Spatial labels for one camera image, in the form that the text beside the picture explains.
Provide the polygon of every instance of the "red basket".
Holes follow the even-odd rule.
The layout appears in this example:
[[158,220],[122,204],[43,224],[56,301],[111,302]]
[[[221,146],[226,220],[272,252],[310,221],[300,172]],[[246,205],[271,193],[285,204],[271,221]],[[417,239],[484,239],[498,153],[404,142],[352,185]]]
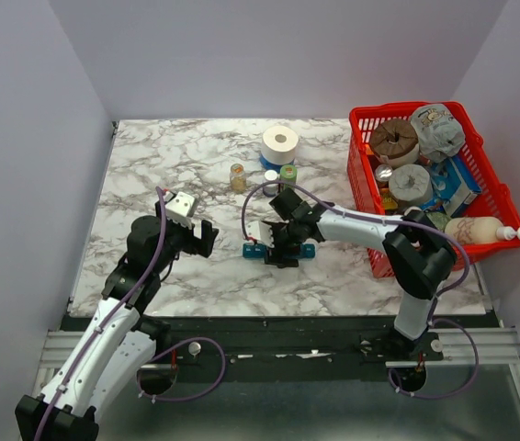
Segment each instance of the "red basket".
[[[376,158],[367,154],[367,143],[372,131],[387,119],[409,119],[411,114],[425,102],[405,102],[386,104],[378,107],[357,107],[350,112],[350,125],[352,126],[352,139],[350,141],[350,153],[348,155],[348,175],[354,194],[356,208],[367,213],[384,214],[382,201],[374,179],[372,165],[376,164]],[[482,150],[482,137],[474,130],[469,116],[459,103],[443,103],[452,112],[464,129],[466,144],[460,150],[460,157],[466,162],[470,172],[482,189],[482,195],[478,196],[467,208],[467,216],[494,216],[500,219],[504,225],[515,229],[520,227],[520,218],[511,200],[509,188],[499,182],[497,175],[492,170],[487,155]],[[488,243],[484,245],[465,245],[464,249],[469,255],[470,262],[478,262],[491,254],[501,250],[520,247],[520,240],[513,239],[509,242]],[[368,249],[370,266],[374,277],[390,277],[393,275],[389,259],[380,251]],[[464,266],[462,257],[458,254],[455,270]]]

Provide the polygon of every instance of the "white marble surface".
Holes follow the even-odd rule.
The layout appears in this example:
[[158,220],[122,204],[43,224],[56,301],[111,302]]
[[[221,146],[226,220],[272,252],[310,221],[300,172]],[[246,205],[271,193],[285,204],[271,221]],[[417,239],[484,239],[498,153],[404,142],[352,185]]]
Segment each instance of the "white marble surface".
[[[125,250],[131,223],[153,213],[154,187],[185,190],[201,200],[196,218],[220,229],[210,259],[181,255],[146,313],[180,315],[394,314],[401,290],[394,279],[372,276],[366,249],[320,243],[299,268],[277,269],[244,260],[240,208],[244,196],[229,189],[233,163],[259,183],[259,143],[267,128],[283,124],[300,136],[298,183],[325,200],[354,207],[346,175],[350,138],[345,119],[184,119],[121,121],[75,289],[71,314],[92,315],[107,275]],[[260,193],[249,220],[276,220]],[[439,303],[438,313],[483,313],[476,278]]]

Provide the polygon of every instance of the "green lid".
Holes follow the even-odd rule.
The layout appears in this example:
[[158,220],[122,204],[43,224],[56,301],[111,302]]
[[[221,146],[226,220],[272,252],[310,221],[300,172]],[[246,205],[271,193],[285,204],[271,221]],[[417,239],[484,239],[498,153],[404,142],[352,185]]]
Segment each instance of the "green lid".
[[286,164],[280,167],[280,177],[282,179],[295,179],[297,178],[297,167],[291,164]]

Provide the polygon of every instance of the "gray floor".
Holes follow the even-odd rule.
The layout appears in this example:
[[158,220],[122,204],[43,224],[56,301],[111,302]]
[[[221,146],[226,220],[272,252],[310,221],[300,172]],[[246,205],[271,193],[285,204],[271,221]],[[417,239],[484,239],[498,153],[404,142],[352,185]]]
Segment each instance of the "gray floor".
[[[454,389],[468,374],[466,367],[436,367],[424,390]],[[472,389],[442,401],[408,399],[386,383],[359,381],[225,383],[177,404],[152,405],[137,395],[130,384],[118,396],[99,441],[520,441],[520,403],[507,366],[483,367]]]

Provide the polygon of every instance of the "gray plastic bag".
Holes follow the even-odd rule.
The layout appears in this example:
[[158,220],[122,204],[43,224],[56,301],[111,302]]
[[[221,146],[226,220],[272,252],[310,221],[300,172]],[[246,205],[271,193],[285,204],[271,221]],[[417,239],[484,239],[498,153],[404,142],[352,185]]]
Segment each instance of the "gray plastic bag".
[[417,108],[410,122],[417,132],[421,154],[435,163],[454,156],[465,143],[462,126],[443,104]]

